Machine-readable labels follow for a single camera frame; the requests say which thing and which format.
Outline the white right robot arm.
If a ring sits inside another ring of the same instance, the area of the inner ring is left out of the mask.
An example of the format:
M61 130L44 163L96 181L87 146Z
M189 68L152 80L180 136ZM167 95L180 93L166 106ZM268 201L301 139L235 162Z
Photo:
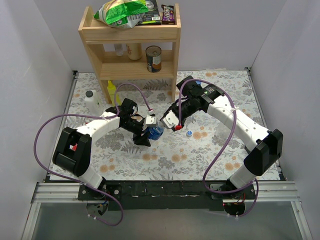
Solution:
M192 76L178 83L178 100L166 110L160 121L167 129L175 132L184 127L188 117L203 111L230 129L223 149L233 135L242 140L248 152L242 166L220 188L213 191L237 199L256 177L262 176L281 157L284 136L278 129L271 131L237 109L231 97L220 87L210 82L202 87L200 83L200 79Z

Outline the clear plastic bottle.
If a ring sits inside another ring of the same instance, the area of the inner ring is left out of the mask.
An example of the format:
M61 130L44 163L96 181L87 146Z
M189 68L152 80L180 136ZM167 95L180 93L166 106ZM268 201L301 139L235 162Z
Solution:
M215 135L218 139L226 141L231 133L231 130L220 122L216 128Z

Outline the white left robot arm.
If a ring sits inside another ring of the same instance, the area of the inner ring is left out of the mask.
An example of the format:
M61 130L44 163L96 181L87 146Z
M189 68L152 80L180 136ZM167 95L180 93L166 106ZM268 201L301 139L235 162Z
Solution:
M98 119L77 128L66 127L60 134L53 163L89 185L89 194L95 200L103 199L107 193L102 184L104 178L91 166L91 150L96 141L122 128L133 134L136 145L151 146L147 128L154 127L157 119L150 110L149 115L137 121L133 118L137 108L133 100L125 98L120 106L108 108Z

